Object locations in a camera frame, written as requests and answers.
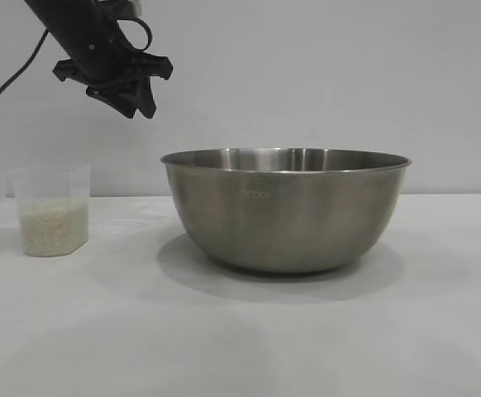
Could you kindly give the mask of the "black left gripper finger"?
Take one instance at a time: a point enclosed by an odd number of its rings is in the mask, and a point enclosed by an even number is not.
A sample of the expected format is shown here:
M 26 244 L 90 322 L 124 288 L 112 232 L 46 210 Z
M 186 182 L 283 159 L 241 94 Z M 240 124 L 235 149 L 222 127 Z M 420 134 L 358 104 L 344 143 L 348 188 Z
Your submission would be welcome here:
M 137 105 L 136 84 L 124 83 L 103 87 L 88 86 L 86 94 L 109 107 L 118 111 L 122 116 L 132 119 L 135 116 Z
M 150 86 L 149 77 L 143 78 L 139 84 L 136 108 L 147 119 L 152 119 L 155 115 L 157 107 Z

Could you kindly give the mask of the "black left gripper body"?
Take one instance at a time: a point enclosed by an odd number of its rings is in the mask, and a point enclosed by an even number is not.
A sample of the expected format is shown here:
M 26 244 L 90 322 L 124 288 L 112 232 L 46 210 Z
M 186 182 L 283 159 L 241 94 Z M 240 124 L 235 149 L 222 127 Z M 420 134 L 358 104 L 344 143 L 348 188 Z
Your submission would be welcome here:
M 137 50 L 110 14 L 78 14 L 70 24 L 61 22 L 52 35 L 69 56 L 53 69 L 60 81 L 72 79 L 107 87 L 135 78 L 155 76 L 167 80 L 171 76 L 169 58 Z

